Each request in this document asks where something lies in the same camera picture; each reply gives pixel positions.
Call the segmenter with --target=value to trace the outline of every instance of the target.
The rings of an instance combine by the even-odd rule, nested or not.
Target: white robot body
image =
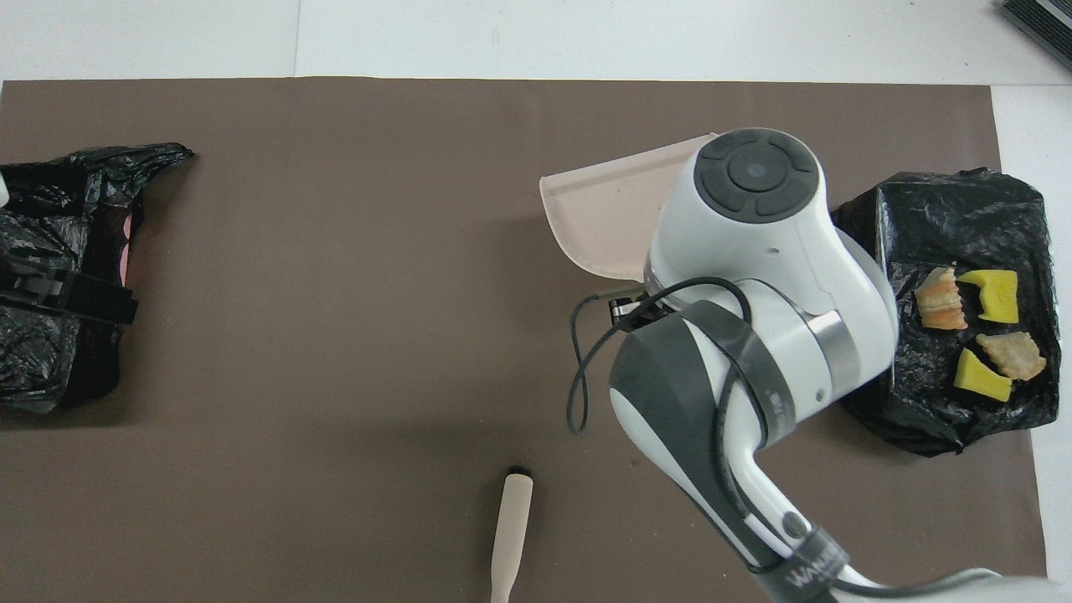
[[[757,450],[893,361],[893,292],[833,226],[825,196],[814,153],[785,133],[739,130],[696,152],[645,269],[647,304],[669,313],[631,332],[611,371],[619,422],[777,603],[1072,602],[1052,583],[987,570],[920,587],[873,583],[756,465]]]

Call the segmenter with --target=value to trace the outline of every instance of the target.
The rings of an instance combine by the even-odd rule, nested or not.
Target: pink object
[[[123,246],[123,252],[119,256],[119,282],[123,286],[126,286],[126,258],[130,256],[131,252],[131,217],[126,217],[126,221],[123,222],[123,235],[126,236],[126,245]]]

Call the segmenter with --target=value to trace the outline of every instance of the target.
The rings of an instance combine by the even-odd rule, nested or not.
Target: brown table mat
[[[4,84],[0,162],[181,142],[131,256],[105,399],[0,431],[0,600],[457,601],[489,593],[505,469],[535,494],[512,601],[764,601],[593,377],[568,435],[542,175],[745,126],[832,200],[998,167],[981,87],[362,78]],[[582,337],[606,326],[586,317]],[[870,577],[1044,574],[1028,435],[927,460],[834,407],[760,455]]]

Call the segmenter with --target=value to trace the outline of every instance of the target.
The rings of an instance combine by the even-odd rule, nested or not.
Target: black strap
[[[699,327],[726,354],[740,372],[741,382],[754,394],[749,397],[763,418],[762,446],[788,436],[796,427],[792,394],[778,363],[751,325],[708,300],[693,304],[680,315]]]
[[[51,268],[8,255],[0,274],[0,299],[13,306],[80,319],[130,324],[137,311],[134,292],[84,273]]]
[[[775,603],[827,603],[835,601],[830,590],[848,563],[845,549],[816,527],[791,557],[773,568],[751,571]]]

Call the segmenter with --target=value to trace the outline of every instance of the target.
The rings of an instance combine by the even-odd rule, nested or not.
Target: black trash bag
[[[897,174],[833,214],[834,223],[883,267],[897,299],[900,337],[893,367],[844,398],[868,429],[906,451],[936,456],[991,433],[1028,429],[1057,418],[1060,344],[1049,234],[1042,195],[989,170],[947,176]],[[1015,270],[1018,324],[979,318],[979,290],[957,283],[965,330],[923,328],[913,291],[936,267]],[[1024,330],[1046,368],[1013,382],[1008,402],[953,387],[961,351],[991,368],[976,336]]]
[[[0,405],[35,413],[100,398],[119,381],[123,288],[142,190],[192,157],[176,143],[0,165]]]

